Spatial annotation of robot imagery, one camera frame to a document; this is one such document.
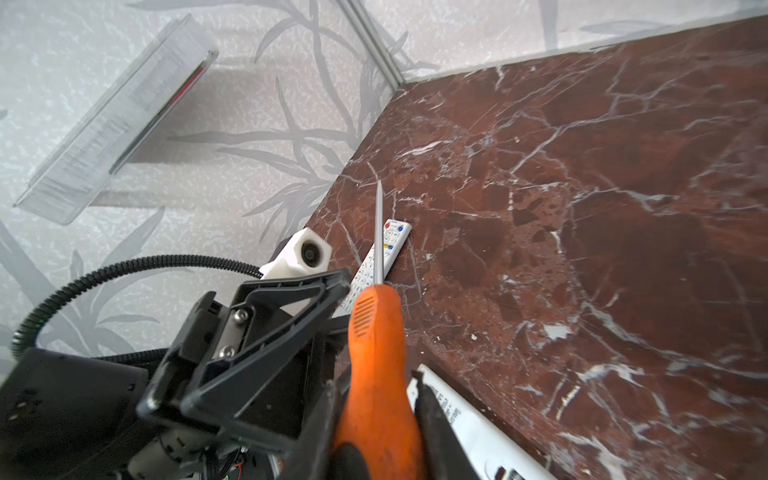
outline orange handle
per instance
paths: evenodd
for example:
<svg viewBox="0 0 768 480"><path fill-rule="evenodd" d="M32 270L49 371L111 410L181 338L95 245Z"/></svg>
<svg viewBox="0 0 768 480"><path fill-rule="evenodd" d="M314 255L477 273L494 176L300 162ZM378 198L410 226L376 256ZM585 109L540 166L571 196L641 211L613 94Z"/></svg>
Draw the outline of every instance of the orange handle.
<svg viewBox="0 0 768 480"><path fill-rule="evenodd" d="M426 468L406 395L406 332L389 285L363 290L349 319L352 382L333 448L357 447L371 480L420 480Z"/></svg>

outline wallpaper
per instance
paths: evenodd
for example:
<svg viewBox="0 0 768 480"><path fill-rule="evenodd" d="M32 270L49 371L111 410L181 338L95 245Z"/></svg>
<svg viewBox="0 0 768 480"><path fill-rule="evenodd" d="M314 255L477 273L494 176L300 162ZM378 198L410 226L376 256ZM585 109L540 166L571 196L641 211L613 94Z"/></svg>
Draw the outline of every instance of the wallpaper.
<svg viewBox="0 0 768 480"><path fill-rule="evenodd" d="M366 1L382 37L410 32L395 56L407 81L726 22L767 6L768 0ZM405 54L421 63L406 64Z"/></svg>
<svg viewBox="0 0 768 480"><path fill-rule="evenodd" d="M141 49L187 13L219 58L107 190L66 227L11 208ZM9 2L0 15L0 374L13 328L83 273L160 253L267 262L392 96L328 0ZM200 296L229 303L246 279L175 269L114 280L58 314L40 344L89 356L167 346Z"/></svg>

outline clear plastic box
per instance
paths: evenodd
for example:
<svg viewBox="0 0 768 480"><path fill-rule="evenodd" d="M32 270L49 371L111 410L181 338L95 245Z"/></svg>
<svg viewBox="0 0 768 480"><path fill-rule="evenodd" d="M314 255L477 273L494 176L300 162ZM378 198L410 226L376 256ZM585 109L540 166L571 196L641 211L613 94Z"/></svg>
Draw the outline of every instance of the clear plastic box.
<svg viewBox="0 0 768 480"><path fill-rule="evenodd" d="M71 223L218 53L191 15L166 25L48 155L14 206Z"/></svg>

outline screw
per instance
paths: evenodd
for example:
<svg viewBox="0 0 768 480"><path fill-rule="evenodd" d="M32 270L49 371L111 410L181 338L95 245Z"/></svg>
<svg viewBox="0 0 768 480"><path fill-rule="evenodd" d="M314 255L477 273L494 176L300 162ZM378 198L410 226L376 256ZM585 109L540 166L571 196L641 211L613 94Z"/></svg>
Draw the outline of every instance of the screw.
<svg viewBox="0 0 768 480"><path fill-rule="evenodd" d="M234 318L235 323L237 325L243 325L245 322L248 321L248 317L250 317L250 313L248 310L245 310L244 308L239 308L235 310L235 314L232 315L232 318Z"/></svg>
<svg viewBox="0 0 768 480"><path fill-rule="evenodd" d="M227 345L224 348L221 349L219 352L219 358L220 359L229 359L235 356L235 347L231 345Z"/></svg>

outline remote control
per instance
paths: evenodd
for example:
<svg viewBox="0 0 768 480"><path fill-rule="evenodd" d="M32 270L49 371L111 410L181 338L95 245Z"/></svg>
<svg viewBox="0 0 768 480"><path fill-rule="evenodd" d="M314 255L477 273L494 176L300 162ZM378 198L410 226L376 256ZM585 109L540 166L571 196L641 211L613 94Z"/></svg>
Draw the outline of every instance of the remote control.
<svg viewBox="0 0 768 480"><path fill-rule="evenodd" d="M384 222L384 278L386 278L386 274L389 273L389 269L392 268L392 264L395 262L395 257L397 257L397 253L406 242L409 233L411 233L410 223L393 220L391 218ZM352 279L352 284L349 286L349 293L344 297L344 300L339 303L339 307L336 308L336 311L331 317L349 315L352 313L352 307L355 306L357 296L364 288L371 285L373 285L373 245L371 246L371 250L368 250L366 259L357 270L355 278Z"/></svg>

